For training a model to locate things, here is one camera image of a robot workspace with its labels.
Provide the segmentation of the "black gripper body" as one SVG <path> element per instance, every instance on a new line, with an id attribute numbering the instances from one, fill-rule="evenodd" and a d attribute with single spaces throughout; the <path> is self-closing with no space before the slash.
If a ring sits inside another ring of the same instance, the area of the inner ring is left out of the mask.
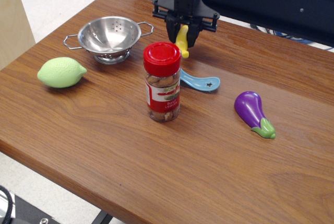
<path id="1" fill-rule="evenodd" d="M 163 18 L 169 26 L 192 25 L 199 31 L 217 30 L 220 14 L 203 3 L 203 0 L 152 0 L 153 15 Z"/>

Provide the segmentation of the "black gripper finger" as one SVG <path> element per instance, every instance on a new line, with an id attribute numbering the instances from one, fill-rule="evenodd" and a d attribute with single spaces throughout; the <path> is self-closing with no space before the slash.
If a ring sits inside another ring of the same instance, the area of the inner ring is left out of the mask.
<path id="1" fill-rule="evenodd" d="M 191 48 L 195 45 L 195 42 L 199 36 L 200 31 L 201 31 L 201 24 L 199 21 L 193 22 L 188 25 L 188 32 L 187 32 L 188 48 Z"/>
<path id="2" fill-rule="evenodd" d="M 172 43 L 176 42 L 177 35 L 181 28 L 181 16 L 167 15 L 166 17 L 166 30 L 169 36 L 169 40 Z"/>

